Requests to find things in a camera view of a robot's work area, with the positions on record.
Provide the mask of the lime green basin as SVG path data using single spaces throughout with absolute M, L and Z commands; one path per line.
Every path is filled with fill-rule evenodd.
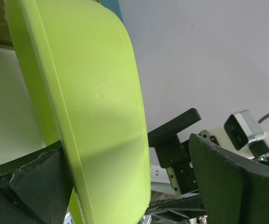
M 87 224 L 136 224 L 150 201 L 147 127 L 131 40 L 93 0 L 6 0 L 46 142 L 59 138 Z

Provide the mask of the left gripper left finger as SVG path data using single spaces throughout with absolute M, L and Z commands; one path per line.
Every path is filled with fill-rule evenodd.
M 0 224 L 62 224 L 73 183 L 60 141 L 0 165 Z

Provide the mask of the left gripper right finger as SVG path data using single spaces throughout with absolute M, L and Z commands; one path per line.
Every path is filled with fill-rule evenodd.
M 269 224 L 269 166 L 198 134 L 189 150 L 209 224 Z

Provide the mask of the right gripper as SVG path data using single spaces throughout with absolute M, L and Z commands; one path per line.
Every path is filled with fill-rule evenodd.
M 148 133 L 149 147 L 155 149 L 160 166 L 167 171 L 176 195 L 198 190 L 189 140 L 180 142 L 175 135 L 200 120 L 197 109 L 191 108 Z

